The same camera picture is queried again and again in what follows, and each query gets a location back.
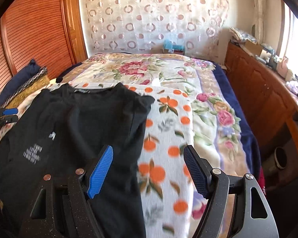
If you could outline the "orange-print white blanket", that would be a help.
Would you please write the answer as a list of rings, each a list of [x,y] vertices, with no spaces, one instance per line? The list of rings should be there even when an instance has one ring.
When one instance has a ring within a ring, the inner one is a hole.
[[[188,98],[166,87],[96,83],[43,89],[0,141],[0,200],[17,227],[44,175],[64,177],[101,149],[113,160],[90,201],[105,237],[187,237],[193,183]]]

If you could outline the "long wooden cabinet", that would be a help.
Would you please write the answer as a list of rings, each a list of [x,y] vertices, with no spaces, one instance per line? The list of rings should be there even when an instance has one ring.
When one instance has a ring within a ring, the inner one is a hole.
[[[298,97],[282,78],[229,42],[224,65],[227,78],[257,139],[262,167],[270,190],[298,177]],[[287,166],[278,169],[276,147],[287,154]]]

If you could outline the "dark shoe on floor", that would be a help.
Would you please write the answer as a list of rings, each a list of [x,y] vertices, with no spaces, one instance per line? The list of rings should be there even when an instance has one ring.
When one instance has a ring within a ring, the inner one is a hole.
[[[285,169],[287,166],[287,154],[282,147],[276,147],[273,153],[273,159],[278,169]]]

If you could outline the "blue box on headboard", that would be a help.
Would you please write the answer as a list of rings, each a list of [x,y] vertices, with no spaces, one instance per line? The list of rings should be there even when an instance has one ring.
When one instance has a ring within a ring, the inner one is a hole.
[[[174,42],[167,40],[167,39],[164,40],[163,49],[167,50],[168,52],[171,52],[171,53],[175,53],[175,52],[184,53],[185,52],[185,46],[177,45]]]

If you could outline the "cardboard box on cabinet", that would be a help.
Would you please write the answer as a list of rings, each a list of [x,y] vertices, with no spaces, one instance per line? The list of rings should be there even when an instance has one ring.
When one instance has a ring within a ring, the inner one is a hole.
[[[255,44],[250,40],[246,40],[244,44],[245,48],[253,55],[260,56],[263,50],[263,47],[259,44]]]

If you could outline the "circle-pattern sheer curtain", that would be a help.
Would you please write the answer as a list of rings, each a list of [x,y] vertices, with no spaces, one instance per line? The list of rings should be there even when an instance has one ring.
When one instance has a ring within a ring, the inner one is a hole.
[[[215,60],[228,0],[79,0],[86,50],[161,53],[166,44]]]

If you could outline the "black t-shirt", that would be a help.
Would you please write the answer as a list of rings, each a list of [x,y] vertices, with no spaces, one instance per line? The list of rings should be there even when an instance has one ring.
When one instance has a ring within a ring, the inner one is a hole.
[[[113,148],[91,207],[107,237],[145,237],[137,161],[154,99],[122,84],[42,90],[0,141],[0,200],[5,227],[18,235],[29,200],[43,176],[64,177]]]

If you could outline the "red fabric beside bed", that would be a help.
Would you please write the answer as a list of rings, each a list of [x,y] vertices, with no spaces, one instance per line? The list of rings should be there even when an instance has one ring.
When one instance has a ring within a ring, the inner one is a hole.
[[[264,172],[263,172],[263,168],[260,168],[260,172],[259,172],[259,176],[257,178],[257,182],[263,192],[264,195],[266,195],[266,191],[265,191],[265,177],[264,177]]]

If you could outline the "floral bedspread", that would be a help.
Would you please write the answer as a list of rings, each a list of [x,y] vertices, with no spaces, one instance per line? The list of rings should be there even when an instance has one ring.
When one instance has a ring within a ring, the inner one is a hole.
[[[138,182],[147,237],[191,237],[207,201],[194,187],[183,152],[229,175],[257,171],[258,148],[220,66],[174,54],[96,54],[60,75],[80,88],[124,84],[154,98]]]

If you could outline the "stack of papers on cabinet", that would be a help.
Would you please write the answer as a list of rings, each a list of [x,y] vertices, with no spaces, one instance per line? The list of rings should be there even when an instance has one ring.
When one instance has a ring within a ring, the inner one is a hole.
[[[256,44],[257,39],[250,35],[249,33],[242,31],[240,29],[230,27],[229,32],[232,34],[232,36],[238,41],[238,42],[246,42],[247,40]]]

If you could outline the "wooden wardrobe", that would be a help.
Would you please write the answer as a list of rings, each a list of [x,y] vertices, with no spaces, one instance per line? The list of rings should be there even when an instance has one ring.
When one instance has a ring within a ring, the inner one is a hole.
[[[31,59],[53,79],[86,58],[78,0],[15,0],[0,18],[0,93]]]

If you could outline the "pink pitcher on cabinet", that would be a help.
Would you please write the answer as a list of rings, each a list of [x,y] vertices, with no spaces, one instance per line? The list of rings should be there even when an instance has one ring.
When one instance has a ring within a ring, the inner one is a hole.
[[[276,68],[277,73],[284,79],[286,78],[287,71],[288,71],[287,63],[288,63],[288,58],[283,57],[283,59],[277,63],[277,68]]]

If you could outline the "folded navy and gold clothes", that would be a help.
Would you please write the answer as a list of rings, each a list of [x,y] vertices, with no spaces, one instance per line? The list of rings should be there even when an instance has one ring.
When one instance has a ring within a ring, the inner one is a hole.
[[[0,107],[22,88],[28,87],[36,79],[46,75],[47,72],[47,67],[40,67],[34,59],[31,59],[29,64],[18,71],[4,86],[0,93]]]

